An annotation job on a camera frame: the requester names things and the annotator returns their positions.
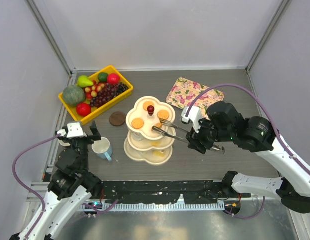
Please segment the yellow dome cake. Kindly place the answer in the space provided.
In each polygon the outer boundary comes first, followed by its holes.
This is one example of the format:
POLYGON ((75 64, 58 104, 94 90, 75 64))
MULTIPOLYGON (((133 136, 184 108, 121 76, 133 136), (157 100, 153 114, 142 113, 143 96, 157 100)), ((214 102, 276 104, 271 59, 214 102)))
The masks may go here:
POLYGON ((151 146, 153 147, 160 147, 161 146, 161 141, 152 141, 151 146))

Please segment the yellow swiss roll cake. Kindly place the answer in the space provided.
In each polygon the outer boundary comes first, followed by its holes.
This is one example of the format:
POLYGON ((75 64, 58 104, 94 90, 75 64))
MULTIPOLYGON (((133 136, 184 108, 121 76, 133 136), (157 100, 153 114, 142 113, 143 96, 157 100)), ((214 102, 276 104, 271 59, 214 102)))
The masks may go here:
POLYGON ((165 157, 165 151, 163 150, 154 150, 152 152, 153 156, 157 157, 157 158, 164 158, 165 157))

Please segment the cream three-tier cake stand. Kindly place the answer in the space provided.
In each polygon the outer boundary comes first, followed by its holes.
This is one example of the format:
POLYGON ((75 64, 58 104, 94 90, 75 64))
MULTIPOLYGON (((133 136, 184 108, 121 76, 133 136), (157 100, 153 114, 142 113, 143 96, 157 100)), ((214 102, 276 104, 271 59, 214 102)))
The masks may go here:
MULTIPOLYGON (((157 98, 152 96, 144 96, 139 98, 133 108, 126 115, 126 125, 128 128, 127 137, 124 141, 124 152, 128 158, 136 162, 146 162, 153 166, 159 166, 166 163, 172 156, 173 143, 175 139, 163 136, 162 133, 153 130, 154 124, 160 123, 157 113, 160 110, 167 110, 170 117, 167 119, 170 122, 175 120, 175 111, 167 103, 160 102, 157 98), (149 106, 147 111, 143 110, 143 102, 152 101, 154 106, 149 106), (134 118, 141 118, 144 121, 144 126, 141 129, 134 129, 131 127, 131 121, 134 118), (135 141, 132 134, 137 133, 143 137, 142 141, 135 141), (160 147, 151 146, 151 142, 161 141, 160 147), (153 151, 165 151, 164 158, 153 156, 153 151)), ((176 131, 170 127, 164 126, 158 128, 167 132, 171 136, 176 136, 176 131)))

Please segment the blue white mug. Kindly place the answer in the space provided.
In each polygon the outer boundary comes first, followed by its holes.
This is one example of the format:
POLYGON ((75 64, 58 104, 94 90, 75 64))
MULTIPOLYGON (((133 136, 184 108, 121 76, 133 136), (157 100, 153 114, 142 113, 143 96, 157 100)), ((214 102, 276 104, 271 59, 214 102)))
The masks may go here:
POLYGON ((107 138, 101 137, 100 140, 94 141, 91 145, 92 151, 101 159, 112 161, 113 149, 107 138))

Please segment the orange biscuit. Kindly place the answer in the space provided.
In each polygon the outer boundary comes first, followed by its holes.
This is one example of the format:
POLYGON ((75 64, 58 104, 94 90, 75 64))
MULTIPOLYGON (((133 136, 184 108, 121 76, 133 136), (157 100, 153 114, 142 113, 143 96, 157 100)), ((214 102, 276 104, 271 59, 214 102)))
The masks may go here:
POLYGON ((141 129, 144 126, 144 121, 141 118, 134 118, 131 121, 131 127, 134 129, 141 129))
POLYGON ((162 123, 158 122, 158 123, 154 124, 154 127, 162 128, 162 123))
POLYGON ((170 117, 170 114, 169 114, 169 112, 167 110, 160 110, 157 113, 157 117, 159 119, 167 120, 170 117))
POLYGON ((143 102, 143 110, 145 110, 145 111, 147 111, 147 108, 149 107, 149 106, 154 106, 154 103, 152 102, 152 101, 145 101, 145 102, 143 102))

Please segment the floral serving tray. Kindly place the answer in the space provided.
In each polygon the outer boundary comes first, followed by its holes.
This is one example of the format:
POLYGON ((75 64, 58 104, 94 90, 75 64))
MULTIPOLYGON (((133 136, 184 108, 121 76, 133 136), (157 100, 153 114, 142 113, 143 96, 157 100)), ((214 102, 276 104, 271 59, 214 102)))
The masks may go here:
MULTIPOLYGON (((166 97, 166 103, 182 110, 188 107, 193 100, 206 89, 208 89, 208 87, 205 85, 180 77, 166 97)), ((207 109, 214 103, 223 101, 223 99, 224 93, 213 89, 201 96, 194 106, 199 107, 202 116, 208 119, 206 115, 207 109)))

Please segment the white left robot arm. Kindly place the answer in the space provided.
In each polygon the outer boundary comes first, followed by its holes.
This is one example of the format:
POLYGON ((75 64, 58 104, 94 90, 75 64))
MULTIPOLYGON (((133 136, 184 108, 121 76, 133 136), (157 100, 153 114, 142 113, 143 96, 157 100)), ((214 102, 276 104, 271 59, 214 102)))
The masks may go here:
POLYGON ((28 225, 20 233, 12 235, 12 240, 54 240, 59 235, 75 211, 89 198, 101 195, 101 180, 89 172, 88 146, 101 139, 95 122, 90 125, 91 135, 84 133, 82 124, 71 122, 55 132, 64 147, 55 163, 44 197, 30 189, 16 174, 16 161, 12 172, 15 180, 26 190, 32 192, 41 202, 28 225))

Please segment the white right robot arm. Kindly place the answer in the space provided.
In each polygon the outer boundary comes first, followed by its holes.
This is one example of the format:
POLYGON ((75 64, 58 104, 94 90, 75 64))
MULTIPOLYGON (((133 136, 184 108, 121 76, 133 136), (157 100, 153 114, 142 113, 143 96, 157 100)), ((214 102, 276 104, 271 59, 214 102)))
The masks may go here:
POLYGON ((270 121, 259 116, 243 118, 232 104, 223 101, 211 105, 206 113, 208 118, 195 106, 182 111, 182 123, 192 123, 186 135, 189 149, 201 154, 207 150, 223 153, 224 149, 216 144, 232 142, 263 158, 281 174, 277 178, 262 178, 228 171, 221 184, 225 196, 259 195, 279 200, 294 212, 310 213, 310 166, 298 160, 270 121))

